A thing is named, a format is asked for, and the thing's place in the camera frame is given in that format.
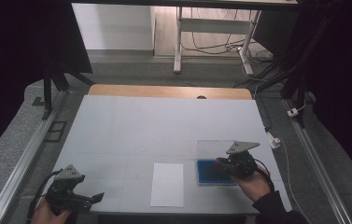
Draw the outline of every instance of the black curtain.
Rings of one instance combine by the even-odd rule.
[[[71,4],[0,0],[0,136],[49,60],[64,73],[92,72]]]
[[[352,159],[352,0],[343,2],[320,39],[308,73],[317,117]]]

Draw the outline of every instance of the white cable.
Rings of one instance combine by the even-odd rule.
[[[222,18],[222,20],[225,20],[229,18],[229,13],[231,12],[230,9],[222,9],[221,12],[226,12],[226,15]]]
[[[248,52],[248,54],[249,54],[249,59],[251,59],[251,61],[252,60],[259,60],[259,58],[257,57],[257,54],[258,53],[260,53],[260,52],[264,52],[264,51],[269,51],[269,50],[267,50],[267,49],[264,49],[264,50],[260,50],[260,51],[258,51],[258,52],[256,52],[255,53],[255,56],[253,57],[252,56],[252,54],[251,54],[251,50],[250,49],[248,49],[247,50],[247,52]],[[253,63],[269,63],[269,62],[271,62],[272,61],[272,58],[269,58],[269,57],[262,57],[263,59],[266,59],[266,61],[260,61],[260,62],[254,62],[254,61],[252,61]]]
[[[255,58],[258,58],[259,53],[266,52],[266,51],[270,52],[268,49],[263,49],[263,50],[255,52]]]
[[[284,140],[282,138],[279,138],[281,140],[281,142],[283,143],[285,152],[286,152],[286,159],[287,159],[287,177],[289,179],[289,154],[287,153],[287,147],[286,147],[286,143],[284,142]],[[306,218],[307,222],[309,224],[311,224],[312,222],[310,222],[309,218],[307,218],[306,214],[303,212],[302,208],[299,206],[297,200],[295,199],[294,193],[292,192],[292,188],[291,188],[291,182],[289,180],[289,192],[291,193],[292,198],[294,199],[294,202],[297,204],[298,208],[300,209],[302,215],[304,216],[304,218]]]
[[[305,106],[306,106],[306,100],[304,100],[303,106],[301,108],[297,109],[297,111],[300,111],[300,110],[304,109]]]

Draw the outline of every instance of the metal stand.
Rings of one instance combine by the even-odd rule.
[[[240,58],[242,59],[243,66],[245,67],[246,74],[248,76],[254,74],[253,71],[252,71],[251,65],[250,65],[250,63],[248,61],[247,51],[248,51],[248,45],[249,45],[249,43],[251,41],[252,34],[254,34],[255,27],[257,26],[257,21],[258,21],[259,15],[260,15],[260,11],[257,11],[255,13],[254,19],[250,23],[248,32],[246,34],[245,43],[243,44],[243,47],[241,48],[241,50],[239,50]]]
[[[50,58],[47,58],[47,68],[44,74],[44,101],[45,110],[42,119],[47,119],[52,109],[51,102],[51,81],[58,91],[67,91],[69,84],[63,72],[57,68]]]
[[[176,53],[174,73],[181,72],[181,33],[212,33],[212,34],[235,34],[246,35],[246,41],[243,47],[239,50],[240,57],[245,67],[246,73],[252,75],[253,71],[247,58],[248,45],[257,25],[260,11],[256,12],[252,21],[222,21],[222,20],[207,20],[182,18],[182,7],[178,8],[177,13],[177,36],[176,36]]]

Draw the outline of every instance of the sleeve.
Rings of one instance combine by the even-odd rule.
[[[260,212],[257,223],[272,223],[272,224],[307,224],[306,219],[297,211],[287,212],[281,202],[279,191],[269,193],[252,205]]]

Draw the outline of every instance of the white table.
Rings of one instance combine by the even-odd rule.
[[[252,100],[87,95],[54,170],[72,163],[86,176],[76,194],[104,192],[92,207],[101,214],[257,214],[236,186],[198,186],[197,150],[212,140],[259,142],[250,153],[266,164],[291,209]],[[226,156],[222,149],[218,155]],[[154,163],[183,164],[183,207],[149,205]]]

